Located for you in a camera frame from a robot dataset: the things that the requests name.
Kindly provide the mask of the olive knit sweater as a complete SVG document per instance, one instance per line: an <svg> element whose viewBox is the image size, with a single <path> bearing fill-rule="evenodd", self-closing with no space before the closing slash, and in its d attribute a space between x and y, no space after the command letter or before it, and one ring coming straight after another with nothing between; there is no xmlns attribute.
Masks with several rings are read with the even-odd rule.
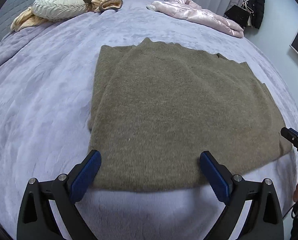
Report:
<svg viewBox="0 0 298 240"><path fill-rule="evenodd" d="M88 127L102 164L94 186L153 192L204 184L209 151L234 173L292 150L267 86L245 62L144 39L100 50Z"/></svg>

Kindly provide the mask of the beige fleece garment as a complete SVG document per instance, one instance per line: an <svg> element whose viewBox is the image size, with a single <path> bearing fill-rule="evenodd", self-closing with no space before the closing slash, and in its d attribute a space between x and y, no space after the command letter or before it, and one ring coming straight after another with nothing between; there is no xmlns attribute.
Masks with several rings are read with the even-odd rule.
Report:
<svg viewBox="0 0 298 240"><path fill-rule="evenodd" d="M87 5L86 12L104 12L106 10L111 10L111 9L120 10L123 5L122 0L83 0L83 1ZM21 12L13 20L10 26L10 30L12 32L18 32L24 28L38 26L46 22L58 22L58 21L49 21L44 18L35 16L32 13L31 7L28 7L25 11Z"/></svg>

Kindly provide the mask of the lavender plush bed blanket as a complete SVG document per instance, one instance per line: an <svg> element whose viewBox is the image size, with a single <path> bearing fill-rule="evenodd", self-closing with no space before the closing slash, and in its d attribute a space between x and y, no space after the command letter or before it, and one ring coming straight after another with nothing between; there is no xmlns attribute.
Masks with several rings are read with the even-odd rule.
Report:
<svg viewBox="0 0 298 240"><path fill-rule="evenodd" d="M254 44L123 0L119 11L88 12L25 28L0 43L0 225L16 237L30 178L52 180L86 156L93 77L101 46L145 38L246 62L265 83L287 126L298 108L276 66ZM203 239L223 209L209 186L161 193L90 189L77 207L99 239Z"/></svg>

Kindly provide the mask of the cream pleated round pillow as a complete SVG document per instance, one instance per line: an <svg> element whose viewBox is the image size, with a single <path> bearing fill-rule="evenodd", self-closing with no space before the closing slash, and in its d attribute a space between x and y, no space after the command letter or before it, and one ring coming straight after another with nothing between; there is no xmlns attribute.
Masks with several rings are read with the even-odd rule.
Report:
<svg viewBox="0 0 298 240"><path fill-rule="evenodd" d="M35 16L61 21L85 13L87 5L83 0L35 0L31 10Z"/></svg>

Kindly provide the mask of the black hanging clothes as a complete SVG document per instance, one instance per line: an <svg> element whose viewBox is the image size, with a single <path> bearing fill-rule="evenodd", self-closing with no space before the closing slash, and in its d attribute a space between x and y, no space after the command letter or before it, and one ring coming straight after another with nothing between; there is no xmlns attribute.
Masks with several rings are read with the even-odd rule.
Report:
<svg viewBox="0 0 298 240"><path fill-rule="evenodd" d="M265 0L233 0L224 15L243 29L260 29L264 12Z"/></svg>

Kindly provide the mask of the pink satin puffer jacket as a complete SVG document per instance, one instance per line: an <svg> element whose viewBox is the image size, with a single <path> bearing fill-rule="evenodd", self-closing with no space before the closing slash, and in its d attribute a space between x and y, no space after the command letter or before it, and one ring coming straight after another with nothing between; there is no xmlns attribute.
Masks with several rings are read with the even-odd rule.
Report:
<svg viewBox="0 0 298 240"><path fill-rule="evenodd" d="M236 22L208 9L203 9L192 0L153 1L146 8L179 20L201 24L233 37L244 37L242 27Z"/></svg>

